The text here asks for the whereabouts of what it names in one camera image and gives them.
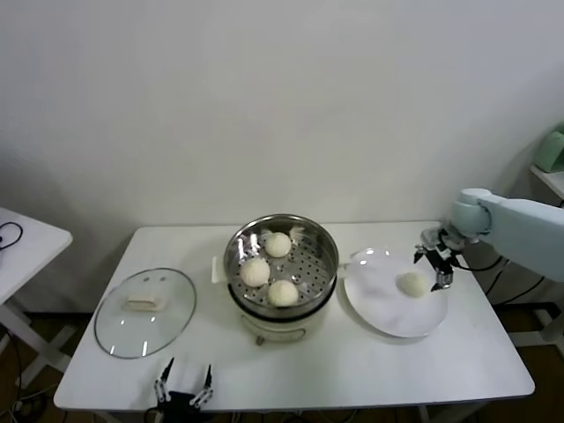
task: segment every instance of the white table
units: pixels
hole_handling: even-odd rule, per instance
[[[57,227],[0,208],[0,224],[8,221],[20,224],[24,233],[18,243],[0,251],[0,323],[39,354],[22,374],[21,385],[26,388],[47,365],[64,372],[71,359],[59,352],[58,348],[72,336],[74,329],[63,328],[48,343],[29,327],[29,319],[23,313],[4,303],[63,251],[71,243],[72,236]],[[18,233],[14,226],[5,226],[2,230],[3,245],[15,239],[12,237]],[[7,341],[5,337],[0,342],[0,351]]]
[[[434,222],[325,225],[342,259],[386,246],[411,256]],[[138,360],[103,352],[88,325],[55,395],[67,410],[143,411],[156,404],[152,383],[171,357],[204,371],[212,360],[215,395],[206,410],[290,410],[437,404],[522,397],[535,385],[471,273],[456,271],[449,312],[422,339],[390,338],[364,325],[341,286],[322,328],[292,344],[255,344],[224,286],[211,283],[211,260],[222,256],[237,226],[146,227],[136,231],[108,291],[155,267],[188,274],[197,309],[167,348]],[[456,421],[460,416],[444,417]]]
[[[536,166],[530,167],[531,172],[550,188],[561,200],[564,200],[564,172],[553,172],[548,174]]]

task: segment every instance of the wooden floor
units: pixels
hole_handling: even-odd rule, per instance
[[[537,330],[539,324],[531,312],[509,311],[500,314],[500,319],[508,331]],[[72,355],[78,345],[88,320],[82,319],[60,319],[60,318],[35,318],[32,326],[44,338],[52,338],[65,324],[71,324],[78,328],[75,336],[66,344],[64,351]],[[35,357],[34,352],[17,341],[17,347],[22,359],[22,366],[26,367]],[[532,374],[537,385],[535,393],[529,397],[513,400],[495,401],[482,408],[478,413],[470,416],[466,421],[469,423],[494,423],[502,421],[510,422],[564,422],[564,361],[558,352],[550,346],[529,347],[519,350],[527,368]],[[18,377],[18,362],[12,345],[0,355],[0,411],[3,411],[13,403],[17,395],[17,386],[14,381]],[[44,390],[57,384],[61,375],[52,368],[46,368],[33,382],[33,384],[22,395],[31,395],[34,392]],[[22,419],[18,423],[92,423],[101,422],[100,418],[89,412],[69,412],[58,410],[52,402],[56,386],[52,386],[45,396],[47,405],[44,413],[38,419]],[[430,414],[434,415],[442,407],[430,407]],[[291,414],[267,413],[243,413],[240,423],[307,423],[328,422],[327,419],[342,422],[351,415],[351,411],[342,412],[304,412],[299,418],[292,419]],[[232,421],[229,414],[219,415],[214,423],[229,423]],[[0,417],[0,423],[8,423],[11,416],[5,413]],[[370,409],[360,410],[354,416],[352,423],[407,423],[419,421],[417,409],[413,407],[392,409]]]

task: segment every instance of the table leg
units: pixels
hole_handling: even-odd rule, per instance
[[[94,412],[94,414],[96,414],[107,423],[122,423],[119,419],[115,418],[109,412]]]
[[[64,373],[71,362],[71,358],[58,351],[57,348],[72,336],[75,331],[74,328],[70,326],[63,328],[55,339],[49,343],[30,328],[25,320],[20,319],[16,313],[5,305],[0,305],[0,323],[39,354],[39,357],[22,374],[22,389],[27,388],[32,379],[47,365]]]
[[[564,313],[552,319],[545,310],[535,311],[544,329],[530,332],[510,332],[509,337],[515,347],[521,346],[555,346],[564,357]]]
[[[430,423],[458,423],[473,413],[477,412],[480,408],[487,404],[485,402],[477,403],[464,403],[464,404],[454,404],[448,409],[440,412],[432,419],[429,420]]]
[[[12,307],[12,306],[10,306],[9,304],[6,304],[6,303],[4,303],[4,305],[7,308],[9,308],[13,312],[13,314],[16,315],[17,317],[19,317],[21,320],[23,320],[27,324],[31,323],[31,320],[29,319],[29,317],[24,315],[17,308]],[[8,337],[8,335],[4,335],[4,337],[2,339],[0,339],[0,354],[2,354],[4,352],[4,350],[6,349],[6,346],[8,346],[9,343],[10,343],[10,337]]]

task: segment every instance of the black cable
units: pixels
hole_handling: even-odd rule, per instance
[[[540,284],[542,284],[544,280],[545,280],[545,277],[543,276],[541,279],[538,280],[538,282],[537,282],[535,285],[533,285],[532,287],[530,287],[528,290],[526,290],[526,291],[524,291],[524,292],[522,292],[522,293],[519,293],[518,295],[516,295],[515,297],[513,297],[513,298],[511,298],[511,299],[509,299],[509,300],[506,300],[506,301],[504,301],[504,302],[500,302],[499,304],[495,304],[495,305],[496,305],[496,306],[503,306],[504,304],[507,304],[508,302],[511,302],[511,301],[516,300],[517,298],[523,297],[524,295],[526,295],[527,293],[529,293],[530,291],[532,291],[533,289],[535,289],[537,286],[539,286]]]
[[[486,267],[482,267],[481,269],[472,269],[472,267],[464,267],[461,266],[460,264],[454,264],[454,267],[458,269],[462,269],[463,271],[490,271],[495,266],[497,266],[501,262],[501,260],[503,260],[503,256],[499,256],[497,260],[495,260],[492,264]]]
[[[487,288],[486,291],[486,297],[490,294],[490,292],[492,292],[492,290],[494,289],[494,287],[497,285],[497,282],[500,280],[501,275],[503,274],[503,272],[508,268],[510,261],[508,260],[505,265],[498,270],[497,274],[495,275],[495,278],[493,278],[493,282],[490,285],[489,288]]]
[[[12,241],[12,242],[10,242],[9,244],[6,244],[6,245],[0,245],[0,251],[3,250],[3,249],[8,249],[12,245],[18,243],[19,240],[21,240],[22,235],[24,234],[24,228],[21,227],[21,225],[19,223],[16,223],[16,222],[5,222],[5,223],[3,223],[2,225],[0,225],[0,231],[8,225],[13,225],[13,226],[17,227],[19,229],[19,235],[18,235],[18,238],[16,238],[15,241]]]

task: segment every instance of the white wall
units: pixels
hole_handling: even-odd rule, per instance
[[[554,0],[0,4],[0,201],[75,242],[25,287],[91,310],[142,225],[437,219],[564,116]]]

